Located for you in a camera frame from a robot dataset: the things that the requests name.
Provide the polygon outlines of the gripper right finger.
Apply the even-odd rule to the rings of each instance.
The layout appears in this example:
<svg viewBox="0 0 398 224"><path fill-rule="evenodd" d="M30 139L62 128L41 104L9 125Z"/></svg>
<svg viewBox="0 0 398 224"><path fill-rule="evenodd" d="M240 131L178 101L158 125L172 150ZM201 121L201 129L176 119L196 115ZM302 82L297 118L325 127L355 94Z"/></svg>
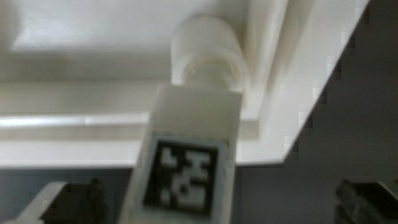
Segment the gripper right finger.
<svg viewBox="0 0 398 224"><path fill-rule="evenodd" d="M343 180L336 188L334 224L398 224L398 179Z"/></svg>

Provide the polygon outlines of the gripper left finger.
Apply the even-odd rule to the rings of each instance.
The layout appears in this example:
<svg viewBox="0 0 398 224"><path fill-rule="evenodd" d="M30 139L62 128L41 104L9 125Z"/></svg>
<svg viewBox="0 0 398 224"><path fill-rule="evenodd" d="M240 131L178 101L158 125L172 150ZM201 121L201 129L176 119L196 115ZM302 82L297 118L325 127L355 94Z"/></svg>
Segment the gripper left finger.
<svg viewBox="0 0 398 224"><path fill-rule="evenodd" d="M87 183L50 182L13 224L107 224L105 187L98 178Z"/></svg>

